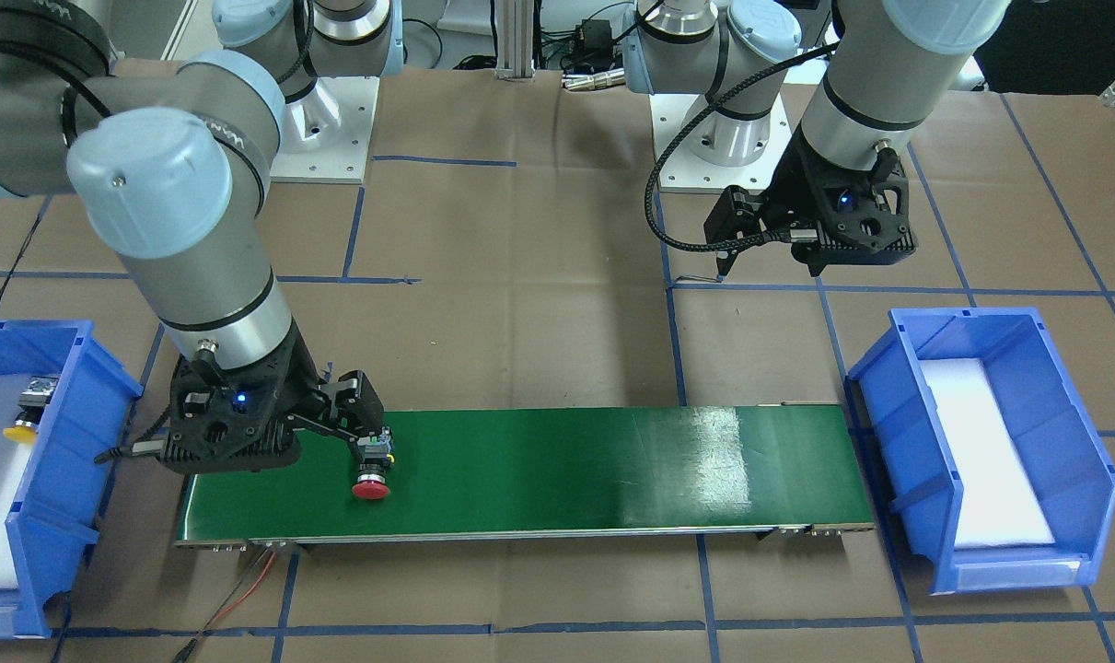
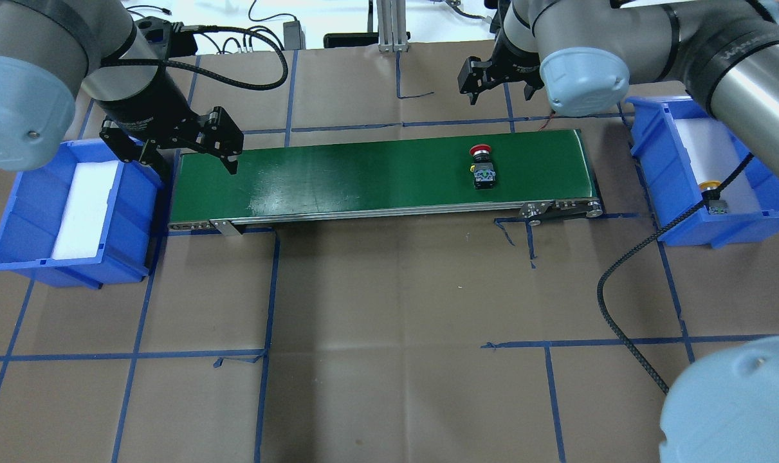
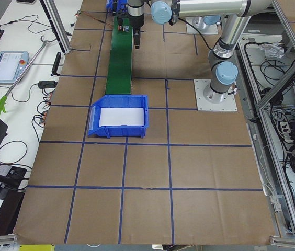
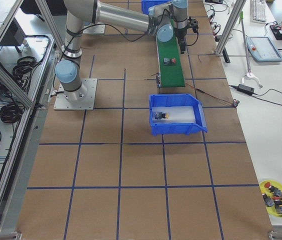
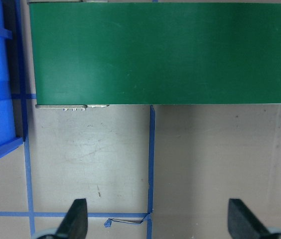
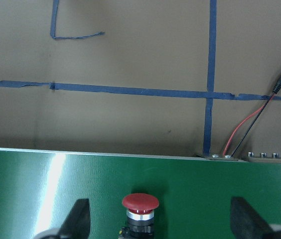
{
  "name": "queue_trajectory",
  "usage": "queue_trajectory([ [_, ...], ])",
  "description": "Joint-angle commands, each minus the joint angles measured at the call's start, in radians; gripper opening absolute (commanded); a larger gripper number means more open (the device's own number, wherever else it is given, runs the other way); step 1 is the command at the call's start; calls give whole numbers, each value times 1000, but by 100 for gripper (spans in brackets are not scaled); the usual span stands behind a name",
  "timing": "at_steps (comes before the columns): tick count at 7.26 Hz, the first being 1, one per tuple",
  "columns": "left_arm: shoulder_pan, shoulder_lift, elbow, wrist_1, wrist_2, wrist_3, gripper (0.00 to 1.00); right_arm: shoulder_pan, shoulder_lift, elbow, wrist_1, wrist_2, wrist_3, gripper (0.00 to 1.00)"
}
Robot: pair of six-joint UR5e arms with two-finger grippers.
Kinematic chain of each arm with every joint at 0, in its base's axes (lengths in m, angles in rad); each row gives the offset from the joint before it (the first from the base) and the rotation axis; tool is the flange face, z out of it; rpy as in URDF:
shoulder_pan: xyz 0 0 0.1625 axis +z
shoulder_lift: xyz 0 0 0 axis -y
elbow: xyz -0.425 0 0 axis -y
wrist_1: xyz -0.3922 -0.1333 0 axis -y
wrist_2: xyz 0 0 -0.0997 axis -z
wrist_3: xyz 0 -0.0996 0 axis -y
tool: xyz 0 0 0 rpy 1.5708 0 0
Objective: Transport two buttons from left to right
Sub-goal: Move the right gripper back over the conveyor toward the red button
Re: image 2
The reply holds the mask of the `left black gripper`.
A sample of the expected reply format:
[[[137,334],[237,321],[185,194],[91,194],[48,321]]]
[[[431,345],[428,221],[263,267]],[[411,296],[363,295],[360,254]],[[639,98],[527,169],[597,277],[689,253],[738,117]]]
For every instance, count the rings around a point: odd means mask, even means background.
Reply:
[[[198,115],[163,66],[110,66],[93,73],[93,99],[106,118],[99,138],[114,152],[132,152],[142,141],[139,164],[151,168],[161,181],[170,178],[170,165],[160,147],[185,147],[219,159],[236,175],[243,152],[243,132],[225,111],[215,106]]]

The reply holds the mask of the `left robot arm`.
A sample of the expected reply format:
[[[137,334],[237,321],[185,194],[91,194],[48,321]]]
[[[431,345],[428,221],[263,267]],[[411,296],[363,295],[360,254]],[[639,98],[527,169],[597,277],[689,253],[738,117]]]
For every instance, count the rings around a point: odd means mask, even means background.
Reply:
[[[240,129],[222,107],[193,112],[161,65],[195,51],[180,24],[135,19],[118,1],[0,1],[0,169],[47,165],[84,91],[119,161],[164,176],[162,150],[189,149],[236,173]]]

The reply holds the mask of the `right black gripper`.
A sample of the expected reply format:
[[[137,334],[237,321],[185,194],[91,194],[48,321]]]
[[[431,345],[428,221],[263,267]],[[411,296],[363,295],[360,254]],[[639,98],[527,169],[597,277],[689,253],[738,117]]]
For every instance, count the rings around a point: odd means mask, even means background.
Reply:
[[[475,105],[484,91],[505,82],[525,82],[522,93],[525,102],[530,102],[536,87],[544,87],[540,65],[537,53],[519,49],[504,32],[498,32],[489,60],[479,57],[465,60],[457,77],[459,92],[468,97],[470,105]]]

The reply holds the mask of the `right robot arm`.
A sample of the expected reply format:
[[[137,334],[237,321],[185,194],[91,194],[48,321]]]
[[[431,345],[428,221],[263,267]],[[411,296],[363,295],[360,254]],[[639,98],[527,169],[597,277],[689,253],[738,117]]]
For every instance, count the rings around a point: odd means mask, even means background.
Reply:
[[[546,90],[557,114],[580,117],[617,104],[632,83],[680,81],[706,113],[750,150],[714,188],[718,195],[754,158],[779,179],[779,7],[775,1],[695,1],[631,8],[627,1],[506,1],[488,60],[466,59],[459,91],[525,82]],[[601,316],[666,394],[663,462],[779,462],[779,335],[719,350],[668,386],[612,318],[608,278]]]

